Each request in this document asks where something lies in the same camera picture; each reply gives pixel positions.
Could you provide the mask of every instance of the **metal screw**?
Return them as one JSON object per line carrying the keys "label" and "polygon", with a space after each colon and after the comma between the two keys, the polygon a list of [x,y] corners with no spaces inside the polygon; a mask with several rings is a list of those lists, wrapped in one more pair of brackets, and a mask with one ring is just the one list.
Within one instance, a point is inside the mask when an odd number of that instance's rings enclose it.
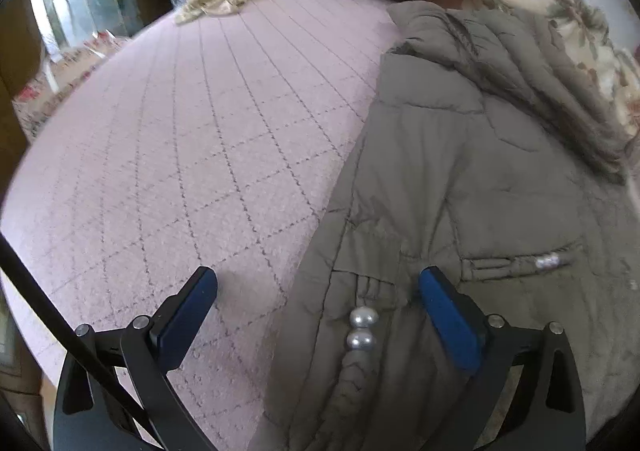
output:
{"label": "metal screw", "polygon": [[88,332],[89,332],[89,325],[87,325],[86,323],[82,323],[81,325],[78,325],[76,327],[76,335],[78,337],[86,336]]}
{"label": "metal screw", "polygon": [[549,323],[549,330],[551,330],[551,332],[558,336],[561,335],[562,332],[564,332],[564,328],[558,321],[552,321],[551,323]]}
{"label": "metal screw", "polygon": [[494,328],[502,328],[504,326],[504,317],[497,314],[491,314],[488,318],[489,325]]}
{"label": "metal screw", "polygon": [[149,316],[138,316],[133,320],[133,328],[138,330],[145,328],[149,324]]}

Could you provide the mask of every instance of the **gray jacket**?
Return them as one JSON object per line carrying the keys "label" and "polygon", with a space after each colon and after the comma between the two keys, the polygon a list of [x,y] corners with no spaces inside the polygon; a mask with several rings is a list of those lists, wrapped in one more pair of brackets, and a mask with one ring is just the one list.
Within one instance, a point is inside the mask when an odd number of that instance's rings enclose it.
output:
{"label": "gray jacket", "polygon": [[[298,269],[250,449],[416,449],[465,386],[417,297],[437,265],[485,313],[565,326],[589,435],[640,382],[625,138],[546,20],[390,8],[404,41]],[[545,254],[556,269],[539,269]],[[381,315],[350,351],[349,313]]]}

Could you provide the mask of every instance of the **jacket pocket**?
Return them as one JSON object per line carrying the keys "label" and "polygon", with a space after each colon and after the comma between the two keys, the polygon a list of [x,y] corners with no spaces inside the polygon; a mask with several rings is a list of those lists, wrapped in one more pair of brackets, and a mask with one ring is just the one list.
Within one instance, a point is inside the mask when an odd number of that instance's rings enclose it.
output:
{"label": "jacket pocket", "polygon": [[462,281],[486,281],[527,275],[546,274],[572,265],[582,250],[573,241],[554,251],[540,254],[519,254],[509,257],[482,257],[462,259]]}

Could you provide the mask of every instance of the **black cable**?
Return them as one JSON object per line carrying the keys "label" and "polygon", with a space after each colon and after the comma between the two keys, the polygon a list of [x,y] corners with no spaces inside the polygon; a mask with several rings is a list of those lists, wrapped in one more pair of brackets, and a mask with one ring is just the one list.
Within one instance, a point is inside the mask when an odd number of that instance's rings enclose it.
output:
{"label": "black cable", "polygon": [[146,411],[76,336],[76,333],[44,294],[2,233],[0,233],[0,268],[54,337],[78,361],[78,364],[98,381],[100,386],[118,401],[140,426],[149,434],[155,435],[156,431],[151,426]]}

